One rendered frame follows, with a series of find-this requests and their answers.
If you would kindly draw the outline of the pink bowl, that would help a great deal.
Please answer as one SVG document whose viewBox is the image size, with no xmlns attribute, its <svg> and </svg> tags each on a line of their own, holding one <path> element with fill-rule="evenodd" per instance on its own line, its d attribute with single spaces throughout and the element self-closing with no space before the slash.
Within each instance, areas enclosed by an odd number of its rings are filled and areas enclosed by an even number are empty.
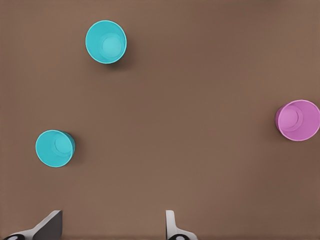
<svg viewBox="0 0 320 240">
<path fill-rule="evenodd" d="M 320 109 L 311 101 L 294 100 L 277 110 L 274 122 L 285 138 L 295 142 L 305 141 L 320 129 Z"/>
</svg>

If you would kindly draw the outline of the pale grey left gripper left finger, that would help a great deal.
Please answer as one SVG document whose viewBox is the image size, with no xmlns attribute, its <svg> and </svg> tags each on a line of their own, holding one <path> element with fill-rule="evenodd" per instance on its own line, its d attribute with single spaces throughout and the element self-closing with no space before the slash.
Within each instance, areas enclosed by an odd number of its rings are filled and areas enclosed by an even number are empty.
<svg viewBox="0 0 320 240">
<path fill-rule="evenodd" d="M 35 227 L 12 233 L 3 240 L 60 240 L 63 233 L 63 211 L 54 210 Z"/>
</svg>

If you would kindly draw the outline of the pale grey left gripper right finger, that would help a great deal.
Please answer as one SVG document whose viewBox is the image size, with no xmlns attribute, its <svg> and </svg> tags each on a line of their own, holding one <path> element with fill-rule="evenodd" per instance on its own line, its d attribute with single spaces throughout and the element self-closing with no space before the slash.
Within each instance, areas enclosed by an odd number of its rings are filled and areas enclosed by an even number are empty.
<svg viewBox="0 0 320 240">
<path fill-rule="evenodd" d="M 166 240 L 198 240 L 198 237 L 190 231 L 177 227 L 173 210 L 165 211 Z"/>
</svg>

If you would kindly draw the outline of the blue bowl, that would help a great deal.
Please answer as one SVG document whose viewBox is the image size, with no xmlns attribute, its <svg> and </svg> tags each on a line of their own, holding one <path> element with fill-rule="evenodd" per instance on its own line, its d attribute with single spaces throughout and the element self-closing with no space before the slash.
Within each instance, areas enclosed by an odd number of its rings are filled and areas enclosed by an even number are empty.
<svg viewBox="0 0 320 240">
<path fill-rule="evenodd" d="M 75 150 L 74 138 L 61 130 L 46 130 L 35 142 L 35 152 L 39 160 L 52 168 L 60 168 L 68 164 Z"/>
<path fill-rule="evenodd" d="M 111 20 L 94 23 L 85 36 L 88 54 L 98 63 L 113 64 L 127 49 L 127 37 L 122 27 Z"/>
</svg>

